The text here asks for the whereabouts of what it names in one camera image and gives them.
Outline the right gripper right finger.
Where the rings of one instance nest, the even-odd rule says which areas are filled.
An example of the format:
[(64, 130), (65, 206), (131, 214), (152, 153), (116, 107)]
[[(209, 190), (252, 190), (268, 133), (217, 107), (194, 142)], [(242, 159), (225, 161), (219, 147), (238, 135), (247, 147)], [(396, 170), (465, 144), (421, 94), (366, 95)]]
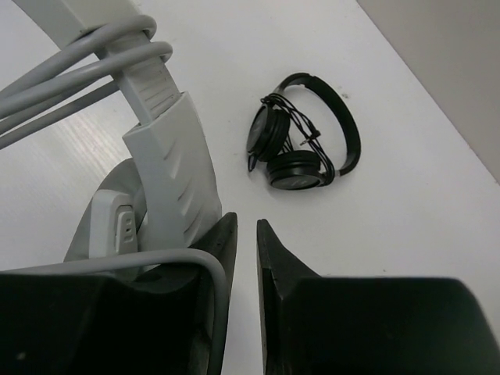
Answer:
[(496, 374), (473, 293), (447, 277), (323, 277), (256, 225), (266, 374)]

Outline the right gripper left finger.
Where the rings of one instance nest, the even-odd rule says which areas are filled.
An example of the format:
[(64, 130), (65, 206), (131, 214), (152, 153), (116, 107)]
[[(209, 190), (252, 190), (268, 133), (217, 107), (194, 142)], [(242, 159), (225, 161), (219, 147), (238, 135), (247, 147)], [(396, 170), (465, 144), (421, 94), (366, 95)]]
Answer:
[(4, 374), (218, 374), (238, 218), (134, 278), (1, 275)]

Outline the white gaming headphones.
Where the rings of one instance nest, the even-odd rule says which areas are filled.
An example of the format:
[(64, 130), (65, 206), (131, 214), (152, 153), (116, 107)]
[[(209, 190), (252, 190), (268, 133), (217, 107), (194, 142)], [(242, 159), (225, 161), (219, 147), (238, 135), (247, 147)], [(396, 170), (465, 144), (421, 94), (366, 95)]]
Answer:
[(67, 261), (186, 248), (220, 219), (216, 176), (195, 105), (166, 68), (172, 46), (129, 1), (20, 1), (59, 51), (1, 92), (8, 147), (120, 91), (138, 123), (130, 158), (105, 178)]

